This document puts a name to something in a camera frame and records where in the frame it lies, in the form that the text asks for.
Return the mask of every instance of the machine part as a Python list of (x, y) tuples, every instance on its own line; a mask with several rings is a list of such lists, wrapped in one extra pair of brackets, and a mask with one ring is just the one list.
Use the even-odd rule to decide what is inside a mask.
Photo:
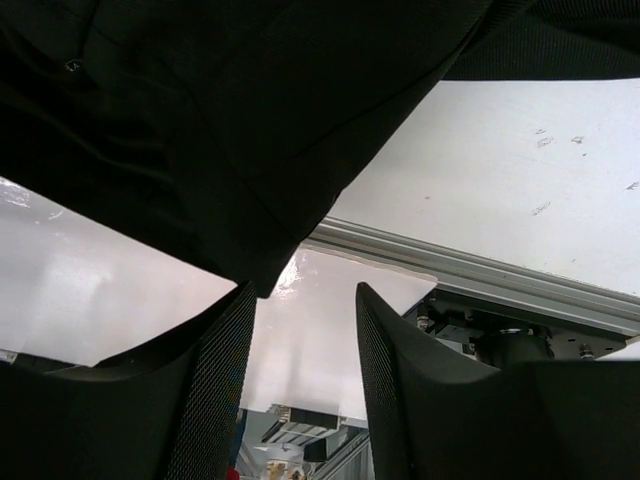
[(417, 306), (416, 312), (416, 326), (426, 332), (433, 325), (433, 321), (429, 318), (429, 309), (425, 305), (425, 302), (420, 302)]
[(554, 358), (547, 338), (535, 334), (533, 328), (501, 329), (483, 336), (475, 346), (478, 360), (501, 370), (515, 363)]
[(327, 461), (327, 439), (321, 438), (304, 447), (304, 461), (324, 463)]
[(0, 362), (12, 364), (18, 358), (18, 354), (7, 350), (0, 350)]
[(347, 439), (336, 452), (331, 455), (310, 480), (330, 480), (346, 465), (357, 459), (369, 448), (369, 432), (362, 431)]
[(344, 466), (341, 474), (337, 474), (336, 480), (348, 480), (357, 478), (365, 480), (367, 478), (373, 480), (373, 459), (371, 458), (371, 448), (367, 447), (356, 456), (351, 462)]
[[(629, 339), (625, 335), (575, 324), (558, 317), (541, 315), (499, 302), (487, 301), (470, 295), (433, 290), (421, 305), (428, 305), (429, 318), (434, 324), (428, 332), (440, 340), (463, 345), (481, 341), (485, 335), (528, 333), (546, 339), (554, 357), (559, 360), (579, 360), (580, 345), (587, 344), (595, 358), (623, 349)], [(414, 322), (418, 307), (405, 315)]]
[(365, 420), (360, 420), (357, 418), (343, 418), (340, 422), (340, 425), (345, 427), (354, 427), (360, 429), (367, 429), (367, 422)]
[(475, 356), (476, 354), (476, 344), (469, 343), (467, 345), (462, 345), (462, 353), (469, 356)]
[(587, 344), (580, 345), (580, 360), (592, 361), (595, 360), (591, 347)]
[(306, 447), (319, 439), (333, 435), (340, 428), (335, 415), (310, 412), (276, 405), (271, 409), (278, 421), (262, 436), (264, 444), (287, 444)]
[(305, 243), (435, 275), (440, 291), (563, 320), (567, 331), (584, 325), (623, 338), (640, 335), (640, 299), (631, 295), (331, 217)]
[(253, 458), (251, 449), (247, 447), (244, 442), (240, 445), (240, 451), (238, 452), (235, 468), (243, 477), (260, 478), (260, 471), (262, 469)]

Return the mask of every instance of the glossy white surface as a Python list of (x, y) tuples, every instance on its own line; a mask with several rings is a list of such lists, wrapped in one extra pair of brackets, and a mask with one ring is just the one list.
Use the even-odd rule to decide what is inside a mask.
[[(94, 365), (188, 320), (233, 284), (0, 182), (0, 349)], [(242, 404), (364, 420), (355, 289), (397, 310), (435, 281), (300, 249), (260, 300)]]
[(401, 313), (436, 286), (433, 277), (300, 249), (272, 297), (258, 304), (245, 406), (297, 406), (366, 419), (356, 339), (359, 282)]
[(442, 82), (331, 216), (640, 294), (640, 79)]

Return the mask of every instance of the metal rail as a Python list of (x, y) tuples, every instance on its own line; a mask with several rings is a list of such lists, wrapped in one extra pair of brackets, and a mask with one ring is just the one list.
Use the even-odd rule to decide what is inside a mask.
[(440, 288), (640, 335), (640, 298), (327, 217), (305, 242), (431, 274)]
[(369, 447), (369, 432), (363, 431), (355, 435), (327, 460), (312, 477), (312, 480), (330, 480), (351, 462), (359, 460), (359, 456)]
[(240, 478), (247, 480), (258, 480), (260, 478), (261, 468), (253, 458), (251, 449), (244, 443), (240, 445), (238, 459), (236, 460), (236, 469), (240, 473)]

